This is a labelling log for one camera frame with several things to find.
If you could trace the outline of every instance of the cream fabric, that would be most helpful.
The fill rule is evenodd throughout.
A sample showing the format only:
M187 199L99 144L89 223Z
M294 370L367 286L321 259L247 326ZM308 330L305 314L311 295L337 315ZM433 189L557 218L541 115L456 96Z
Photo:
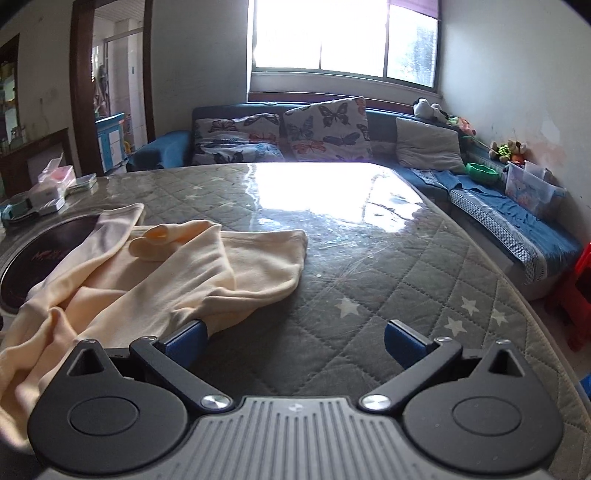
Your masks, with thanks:
M209 335L297 287L302 230L223 232L208 220L135 226L144 206L103 212L95 230L20 308L0 352L0 434L30 448L27 420L71 349L84 338L126 347L202 319Z

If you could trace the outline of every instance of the plastic storage box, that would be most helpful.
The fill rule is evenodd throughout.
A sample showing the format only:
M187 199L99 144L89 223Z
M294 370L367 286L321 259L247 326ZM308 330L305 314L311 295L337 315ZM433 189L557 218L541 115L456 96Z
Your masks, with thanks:
M542 220L552 220L566 189L544 181L510 163L505 194Z
M532 175L535 175L536 177L538 177L539 179L542 179L544 181L547 181L550 179L550 171L544 167L539 167L538 165L536 165L535 163L532 163L528 160L525 161L525 171L527 173L531 173Z

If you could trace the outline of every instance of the curtain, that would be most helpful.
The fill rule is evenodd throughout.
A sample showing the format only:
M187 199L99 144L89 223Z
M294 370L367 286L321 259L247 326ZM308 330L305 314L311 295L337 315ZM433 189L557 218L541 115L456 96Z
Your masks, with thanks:
M439 0L389 0L389 3L428 17L439 18Z

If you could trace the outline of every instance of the round black disc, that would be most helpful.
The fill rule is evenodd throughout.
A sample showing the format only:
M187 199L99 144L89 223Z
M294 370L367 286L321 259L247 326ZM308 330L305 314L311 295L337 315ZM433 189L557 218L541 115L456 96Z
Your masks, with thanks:
M522 378L507 375L439 384L411 399L404 427L423 452L455 470L524 472L547 462L562 437L551 399L531 395Z
M82 380L41 396L28 434L42 463L82 476L123 475L155 462L183 438L187 410L176 395L101 376L77 377Z
M94 230L99 215L60 223L33 239L12 259L0 280L0 306L18 313L32 287L43 281L63 258Z

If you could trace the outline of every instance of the gray ribbed plate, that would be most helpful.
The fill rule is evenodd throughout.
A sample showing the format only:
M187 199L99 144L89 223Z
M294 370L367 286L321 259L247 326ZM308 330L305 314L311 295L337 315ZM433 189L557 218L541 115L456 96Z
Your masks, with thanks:
M71 477L47 471L40 480ZM248 397L233 412L202 417L158 465L122 480L448 480L467 477L421 457L389 417L345 398ZM549 480L534 472L528 480Z

